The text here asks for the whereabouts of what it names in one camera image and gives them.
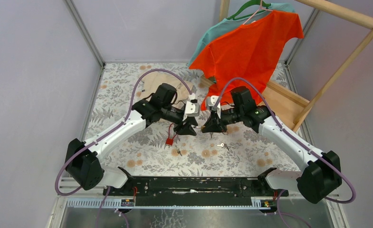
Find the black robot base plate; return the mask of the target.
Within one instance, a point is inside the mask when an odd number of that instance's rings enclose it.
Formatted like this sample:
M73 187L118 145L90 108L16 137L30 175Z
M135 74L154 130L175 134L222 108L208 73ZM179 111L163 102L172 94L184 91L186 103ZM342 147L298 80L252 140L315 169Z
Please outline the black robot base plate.
M288 196L288 191L274 190L265 182L264 174L258 177L154 177L131 176L124 186L103 190L104 195L114 197L175 197L198 195L203 197L264 197L274 201L278 195Z

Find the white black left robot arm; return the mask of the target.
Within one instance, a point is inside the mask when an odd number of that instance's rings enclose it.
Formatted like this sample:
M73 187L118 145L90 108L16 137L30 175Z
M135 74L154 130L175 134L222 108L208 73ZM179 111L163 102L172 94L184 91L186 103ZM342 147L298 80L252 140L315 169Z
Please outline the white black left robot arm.
M87 139L72 140L68 145L65 170L83 190L102 184L114 187L120 195L132 190L130 174L123 168L103 166L101 162L122 142L159 120L173 123L177 135L195 136L199 104L195 94L190 94L181 109L173 107L177 94L175 87L163 83L147 99L132 105L130 113L101 133Z

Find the red cable lock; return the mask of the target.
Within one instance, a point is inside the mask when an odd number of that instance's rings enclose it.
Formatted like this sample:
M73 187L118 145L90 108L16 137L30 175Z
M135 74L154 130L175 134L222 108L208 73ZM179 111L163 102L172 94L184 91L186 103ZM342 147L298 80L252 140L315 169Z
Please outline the red cable lock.
M172 146L173 142L174 142L174 139L178 135L174 130L172 130L173 127L174 127L174 123L171 123L169 125L169 128L168 128L168 135L167 135L167 139L165 141L165 145Z

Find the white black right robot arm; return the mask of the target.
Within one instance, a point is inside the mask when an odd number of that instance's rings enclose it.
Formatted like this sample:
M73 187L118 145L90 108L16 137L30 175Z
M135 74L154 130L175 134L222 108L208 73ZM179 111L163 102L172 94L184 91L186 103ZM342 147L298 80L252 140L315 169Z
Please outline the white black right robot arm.
M250 90L244 86L232 89L233 107L223 110L218 96L206 98L210 117L203 133L222 133L227 126L243 123L269 139L297 165L299 171L269 169L260 175L257 189L268 196L275 190L299 192L307 201L318 203L342 185L340 158L333 152L323 152L286 127L265 105L258 106Z

